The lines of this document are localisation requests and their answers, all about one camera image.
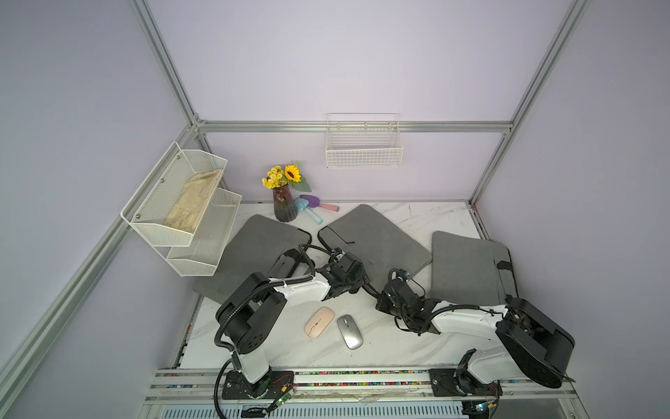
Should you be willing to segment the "grey laptop bag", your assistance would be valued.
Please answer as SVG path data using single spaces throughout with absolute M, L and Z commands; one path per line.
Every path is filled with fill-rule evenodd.
M 223 304 L 255 272 L 289 278 L 298 269 L 298 246 L 311 242 L 312 235 L 305 230 L 252 216 L 225 248 L 215 274 L 197 279 L 194 291 Z
M 457 304 L 498 306 L 517 297 L 518 286 L 509 249 L 495 241 L 444 231 L 432 235 L 429 295 Z
M 432 262 L 428 249 L 367 204 L 326 225 L 317 237 L 325 248 L 340 248 L 362 261 L 370 279 L 368 293 L 373 296 L 383 291 L 394 268 L 415 276 Z

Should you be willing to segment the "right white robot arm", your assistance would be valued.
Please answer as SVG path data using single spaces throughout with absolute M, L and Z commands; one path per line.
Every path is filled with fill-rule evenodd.
M 569 379 L 574 338 L 527 300 L 505 296 L 498 306 L 453 303 L 418 295 L 407 272 L 393 269 L 376 309 L 401 322 L 403 332 L 421 336 L 469 335 L 497 345 L 472 348 L 452 370 L 455 393 L 475 395 L 500 381 L 527 378 L 548 389 Z

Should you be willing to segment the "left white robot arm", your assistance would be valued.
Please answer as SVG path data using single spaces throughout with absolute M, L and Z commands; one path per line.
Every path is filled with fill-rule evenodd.
M 370 284 L 362 260 L 351 252 L 310 244 L 300 244 L 297 252 L 297 262 L 307 264 L 306 273 L 272 279 L 254 272 L 216 312 L 214 344 L 230 351 L 234 368 L 249 384 L 269 376 L 263 344 L 284 309 L 357 293 Z

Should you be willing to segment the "silver computer mouse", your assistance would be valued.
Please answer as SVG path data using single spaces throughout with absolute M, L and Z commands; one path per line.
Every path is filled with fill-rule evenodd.
M 363 345 L 364 340 L 362 333 L 359 330 L 356 321 L 350 314 L 340 316 L 337 319 L 337 325 L 348 349 L 356 350 Z

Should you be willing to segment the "pink computer mouse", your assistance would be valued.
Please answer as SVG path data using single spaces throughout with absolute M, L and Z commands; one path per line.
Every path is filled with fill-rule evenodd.
M 328 328 L 335 317 L 335 312 L 329 307 L 321 307 L 305 325 L 305 334 L 311 339 L 319 338 Z

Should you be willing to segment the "purple toy shovel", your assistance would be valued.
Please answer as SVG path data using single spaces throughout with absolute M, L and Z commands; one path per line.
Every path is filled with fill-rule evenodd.
M 310 208 L 322 208 L 324 210 L 332 212 L 340 211 L 340 207 L 338 207 L 338 205 L 325 204 L 318 197 L 312 195 L 300 195 L 299 197 L 305 199 Z

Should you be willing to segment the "light blue toy shovel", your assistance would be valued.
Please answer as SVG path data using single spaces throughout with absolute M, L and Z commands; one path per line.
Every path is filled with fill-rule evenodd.
M 320 218 L 310 207 L 309 202 L 304 198 L 296 198 L 294 201 L 298 212 L 305 213 L 317 225 L 322 225 L 323 219 Z

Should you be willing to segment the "dark glass vase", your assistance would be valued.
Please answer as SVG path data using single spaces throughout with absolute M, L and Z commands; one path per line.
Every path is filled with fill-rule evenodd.
M 281 223 L 289 223 L 298 216 L 298 209 L 291 195 L 291 188 L 288 184 L 274 188 L 273 206 L 275 218 Z

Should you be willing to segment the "yellow artificial sunflowers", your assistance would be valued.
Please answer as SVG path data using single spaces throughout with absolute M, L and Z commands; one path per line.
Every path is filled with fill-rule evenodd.
M 300 169 L 298 162 L 272 167 L 262 179 L 263 186 L 269 190 L 288 186 L 300 192 L 311 192 L 312 187 Z

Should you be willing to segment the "beige cloth in shelf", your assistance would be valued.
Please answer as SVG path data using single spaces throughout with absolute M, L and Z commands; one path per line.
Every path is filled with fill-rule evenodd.
M 172 229 L 195 233 L 222 175 L 222 169 L 215 169 L 192 176 L 185 183 L 163 224 Z

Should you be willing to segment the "white two-tier mesh shelf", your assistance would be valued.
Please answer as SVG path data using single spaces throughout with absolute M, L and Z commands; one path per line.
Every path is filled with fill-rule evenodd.
M 214 275 L 242 196 L 223 188 L 228 161 L 173 143 L 120 217 L 182 277 Z

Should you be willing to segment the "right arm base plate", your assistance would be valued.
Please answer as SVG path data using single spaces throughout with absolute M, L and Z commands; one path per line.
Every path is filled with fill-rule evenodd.
M 458 368 L 433 368 L 429 370 L 429 382 L 433 395 L 446 396 L 493 396 L 498 398 L 502 389 L 498 382 L 478 382 L 468 371 Z

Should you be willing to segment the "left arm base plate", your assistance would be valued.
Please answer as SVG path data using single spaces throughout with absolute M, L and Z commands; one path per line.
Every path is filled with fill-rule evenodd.
M 294 382 L 293 371 L 270 370 L 258 382 L 251 383 L 241 372 L 231 370 L 225 374 L 219 395 L 223 400 L 274 399 L 282 393 L 282 388 Z

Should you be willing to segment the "aluminium frame rails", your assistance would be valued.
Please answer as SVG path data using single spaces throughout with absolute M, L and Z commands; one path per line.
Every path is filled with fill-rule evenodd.
M 486 166 L 482 177 L 476 184 L 468 203 L 476 206 L 482 198 L 497 168 L 502 162 L 511 143 L 516 138 L 518 131 L 523 125 L 528 113 L 534 105 L 537 96 L 549 79 L 552 70 L 556 66 L 560 54 L 565 50 L 565 45 L 576 31 L 579 23 L 586 14 L 589 7 L 587 1 L 573 1 L 562 18 L 558 29 L 553 36 L 549 47 L 542 58 L 537 71 L 533 75 L 523 98 L 519 102 L 512 119 L 508 122 L 486 122 L 485 120 L 473 120 L 466 122 L 448 122 L 447 120 L 435 120 L 434 122 L 399 122 L 392 125 L 385 120 L 380 122 L 366 122 L 362 120 L 343 120 L 336 122 L 336 128 L 346 133 L 363 134 L 370 136 L 375 131 L 391 131 L 404 133 L 457 133 L 457 132 L 494 132 L 502 134 L 495 151 Z M 208 143 L 204 136 L 207 133 L 227 132 L 268 132 L 268 133 L 320 133 L 329 132 L 330 127 L 325 122 L 251 122 L 243 120 L 203 120 L 199 122 L 196 118 L 195 109 L 188 99 L 183 83 L 181 82 L 174 61 L 167 52 L 167 45 L 160 34 L 153 12 L 146 1 L 132 1 L 130 4 L 138 23 L 145 34 L 146 39 L 156 57 L 160 69 L 169 82 L 176 95 L 177 101 L 187 116 L 188 122 L 177 138 L 178 145 L 187 145 L 191 141 L 197 141 L 202 148 L 207 148 Z M 1 373 L 1 415 L 6 417 L 17 402 L 23 396 L 25 390 L 33 380 L 38 370 L 44 365 L 47 356 L 58 342 L 62 333 L 70 326 L 81 307 L 87 301 L 91 292 L 96 288 L 106 269 L 109 267 L 118 250 L 122 247 L 124 239 L 131 230 L 130 224 L 123 216 L 118 216 L 107 230 L 103 238 L 89 254 L 82 266 L 74 274 L 71 281 L 63 292 L 56 298 L 46 311 L 33 331 L 29 334 L 20 349 Z

